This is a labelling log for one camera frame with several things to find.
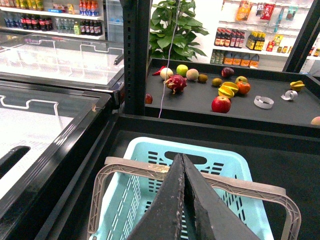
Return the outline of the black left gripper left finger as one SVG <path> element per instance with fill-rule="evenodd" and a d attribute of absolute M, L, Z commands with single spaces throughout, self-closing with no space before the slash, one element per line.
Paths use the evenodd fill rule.
<path fill-rule="evenodd" d="M 177 154 L 148 210 L 128 236 L 129 240 L 178 240 L 182 231 L 185 166 Z"/>

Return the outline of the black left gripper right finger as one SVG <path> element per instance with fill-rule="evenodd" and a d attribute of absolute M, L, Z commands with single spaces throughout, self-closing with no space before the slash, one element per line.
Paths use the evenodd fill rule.
<path fill-rule="evenodd" d="M 222 201 L 187 155 L 184 162 L 184 214 L 190 240 L 257 240 Z"/>

